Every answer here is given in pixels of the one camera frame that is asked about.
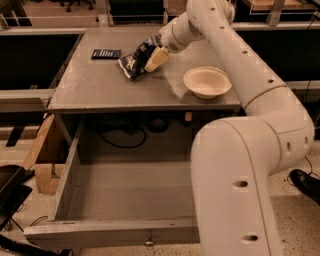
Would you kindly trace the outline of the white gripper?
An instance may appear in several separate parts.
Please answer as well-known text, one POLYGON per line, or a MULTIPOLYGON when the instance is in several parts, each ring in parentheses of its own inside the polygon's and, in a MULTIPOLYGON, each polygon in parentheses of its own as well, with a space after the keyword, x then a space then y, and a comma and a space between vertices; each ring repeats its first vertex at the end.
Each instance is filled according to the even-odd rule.
POLYGON ((174 18, 159 31, 162 47, 149 48, 145 51, 146 64, 144 70, 153 72, 169 60, 170 53, 179 53, 192 42, 200 40, 200 32, 191 24, 188 15, 174 18))

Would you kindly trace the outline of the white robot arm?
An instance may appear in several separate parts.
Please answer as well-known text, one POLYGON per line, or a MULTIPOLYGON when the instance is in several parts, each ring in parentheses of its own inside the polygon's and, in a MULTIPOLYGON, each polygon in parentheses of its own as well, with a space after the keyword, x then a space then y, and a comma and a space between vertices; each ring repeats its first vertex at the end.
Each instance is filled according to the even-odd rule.
POLYGON ((191 180, 202 256, 282 256, 269 176, 302 160, 313 122, 291 89, 231 26, 227 0, 188 0, 160 31, 172 53, 206 39, 233 85, 242 117, 199 130, 191 180))

